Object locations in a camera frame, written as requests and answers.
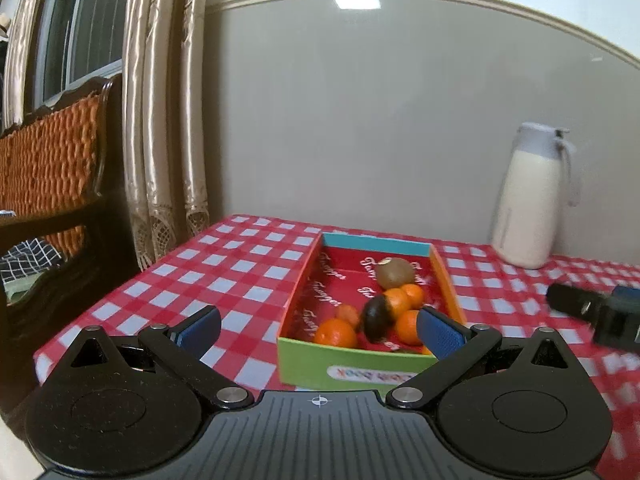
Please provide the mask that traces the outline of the beige satin curtain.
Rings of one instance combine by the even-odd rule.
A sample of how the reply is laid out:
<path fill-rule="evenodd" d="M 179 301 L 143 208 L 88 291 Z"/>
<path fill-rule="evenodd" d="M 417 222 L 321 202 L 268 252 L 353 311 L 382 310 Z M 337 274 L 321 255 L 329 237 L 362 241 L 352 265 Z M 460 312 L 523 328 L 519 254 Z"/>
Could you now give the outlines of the beige satin curtain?
<path fill-rule="evenodd" d="M 44 0 L 2 16 L 1 125 L 34 102 Z M 127 0 L 122 70 L 122 162 L 137 262 L 147 269 L 209 224 L 202 73 L 206 0 Z"/>

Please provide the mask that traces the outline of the red cardboard box tray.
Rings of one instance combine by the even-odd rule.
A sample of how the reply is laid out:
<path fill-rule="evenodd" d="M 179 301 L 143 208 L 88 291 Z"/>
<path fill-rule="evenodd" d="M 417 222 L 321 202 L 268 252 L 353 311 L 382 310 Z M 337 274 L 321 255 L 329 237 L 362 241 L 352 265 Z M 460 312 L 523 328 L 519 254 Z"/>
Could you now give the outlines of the red cardboard box tray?
<path fill-rule="evenodd" d="M 314 343 L 314 333 L 339 304 L 359 313 L 366 302 L 385 290 L 375 279 L 375 265 L 386 257 L 407 260 L 416 271 L 413 284 L 425 292 L 424 306 L 464 324 L 454 285 L 434 245 L 417 240 L 323 232 L 299 271 L 288 297 L 278 333 L 281 382 L 317 390 L 390 388 L 413 378 L 435 362 L 424 344 L 409 346 L 397 337 L 395 322 L 378 342 L 367 341 L 358 330 L 353 349 Z"/>

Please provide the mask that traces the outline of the dark wooden wicker sofa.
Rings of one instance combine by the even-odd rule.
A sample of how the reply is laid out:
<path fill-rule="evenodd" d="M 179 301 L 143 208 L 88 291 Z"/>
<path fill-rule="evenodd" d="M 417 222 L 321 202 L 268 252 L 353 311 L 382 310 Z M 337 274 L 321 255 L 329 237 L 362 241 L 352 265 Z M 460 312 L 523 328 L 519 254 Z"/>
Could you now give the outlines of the dark wooden wicker sofa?
<path fill-rule="evenodd" d="M 1 293 L 1 417 L 26 411 L 34 355 L 137 273 L 122 162 L 122 78 L 91 78 L 1 135 L 1 250 L 44 240 L 62 261 L 15 301 Z"/>

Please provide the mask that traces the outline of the red white checkered tablecloth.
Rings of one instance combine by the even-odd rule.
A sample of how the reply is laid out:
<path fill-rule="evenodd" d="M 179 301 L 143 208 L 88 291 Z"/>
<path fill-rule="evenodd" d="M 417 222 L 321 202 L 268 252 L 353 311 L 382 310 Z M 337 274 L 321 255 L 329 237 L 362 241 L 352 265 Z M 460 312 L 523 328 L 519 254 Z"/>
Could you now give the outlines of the red white checkered tablecloth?
<path fill-rule="evenodd" d="M 253 390 L 278 388 L 278 326 L 318 233 L 315 224 L 277 218 L 237 215 L 214 224 L 65 326 L 35 353 L 38 378 L 48 377 L 84 326 L 99 324 L 111 334 L 132 335 L 146 324 L 174 324 L 212 304 L 221 312 L 222 333 L 205 362 Z M 508 336 L 547 325 L 570 344 L 613 415 L 600 475 L 637 478 L 638 358 L 595 346 L 585 324 L 548 309 L 544 293 L 554 281 L 604 292 L 617 285 L 634 287 L 638 268 L 555 256 L 541 269 L 522 270 L 500 261 L 487 245 L 441 240 L 436 247 L 470 322 L 495 326 Z"/>

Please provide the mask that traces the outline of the cream thermos jug grey lid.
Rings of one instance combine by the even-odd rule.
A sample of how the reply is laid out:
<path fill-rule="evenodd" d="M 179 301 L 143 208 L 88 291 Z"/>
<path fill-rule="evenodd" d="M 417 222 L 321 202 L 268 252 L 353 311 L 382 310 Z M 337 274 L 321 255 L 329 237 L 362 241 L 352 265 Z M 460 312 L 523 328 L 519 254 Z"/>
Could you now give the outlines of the cream thermos jug grey lid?
<path fill-rule="evenodd" d="M 518 127 L 491 233 L 491 247 L 512 266 L 544 266 L 562 207 L 579 203 L 576 146 L 567 133 L 538 122 Z"/>

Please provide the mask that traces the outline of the large orange tangerine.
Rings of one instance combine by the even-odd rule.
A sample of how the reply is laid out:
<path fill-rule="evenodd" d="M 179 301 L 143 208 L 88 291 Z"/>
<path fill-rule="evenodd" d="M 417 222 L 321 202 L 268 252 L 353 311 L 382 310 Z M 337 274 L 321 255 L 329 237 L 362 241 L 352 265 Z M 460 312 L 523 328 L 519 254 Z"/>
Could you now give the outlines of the large orange tangerine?
<path fill-rule="evenodd" d="M 384 297 L 392 319 L 396 321 L 405 312 L 412 309 L 410 297 L 402 288 L 390 288 L 384 292 Z"/>

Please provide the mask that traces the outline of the window with grey frame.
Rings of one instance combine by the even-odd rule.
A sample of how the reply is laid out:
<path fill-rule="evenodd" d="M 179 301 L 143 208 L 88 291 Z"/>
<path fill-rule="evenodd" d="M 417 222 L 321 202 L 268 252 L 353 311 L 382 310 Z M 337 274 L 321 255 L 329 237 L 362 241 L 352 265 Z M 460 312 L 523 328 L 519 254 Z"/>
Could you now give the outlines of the window with grey frame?
<path fill-rule="evenodd" d="M 34 104 L 49 104 L 93 77 L 122 70 L 127 0 L 44 0 Z"/>

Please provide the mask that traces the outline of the brown kiwi with sticker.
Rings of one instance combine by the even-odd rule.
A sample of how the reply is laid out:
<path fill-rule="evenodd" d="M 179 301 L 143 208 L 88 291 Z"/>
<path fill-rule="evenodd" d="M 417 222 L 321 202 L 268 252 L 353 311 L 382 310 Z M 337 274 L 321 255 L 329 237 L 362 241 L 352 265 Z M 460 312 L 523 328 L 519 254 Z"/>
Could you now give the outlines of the brown kiwi with sticker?
<path fill-rule="evenodd" d="M 384 290 L 413 284 L 416 280 L 416 271 L 411 263 L 399 257 L 380 260 L 375 265 L 374 274 L 378 286 Z"/>

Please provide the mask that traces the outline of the small orange tangerine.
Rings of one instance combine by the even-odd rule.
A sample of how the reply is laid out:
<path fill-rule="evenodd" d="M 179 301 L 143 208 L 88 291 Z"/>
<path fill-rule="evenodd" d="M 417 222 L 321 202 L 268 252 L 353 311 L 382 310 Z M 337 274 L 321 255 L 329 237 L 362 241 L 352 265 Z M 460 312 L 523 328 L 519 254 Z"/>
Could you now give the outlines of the small orange tangerine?
<path fill-rule="evenodd" d="M 418 335 L 418 326 L 416 326 L 418 314 L 418 310 L 410 309 L 398 316 L 394 330 L 403 344 L 408 344 L 409 346 L 420 346 L 422 344 Z"/>

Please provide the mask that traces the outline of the black white checked cloth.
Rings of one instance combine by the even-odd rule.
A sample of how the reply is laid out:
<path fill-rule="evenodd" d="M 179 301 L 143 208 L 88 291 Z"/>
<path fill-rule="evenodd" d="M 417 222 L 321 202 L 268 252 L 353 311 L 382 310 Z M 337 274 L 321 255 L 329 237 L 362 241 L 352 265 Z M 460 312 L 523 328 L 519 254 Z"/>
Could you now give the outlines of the black white checked cloth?
<path fill-rule="evenodd" d="M 62 262 L 56 248 L 42 238 L 18 243 L 1 256 L 1 278 L 9 284 L 47 271 Z"/>

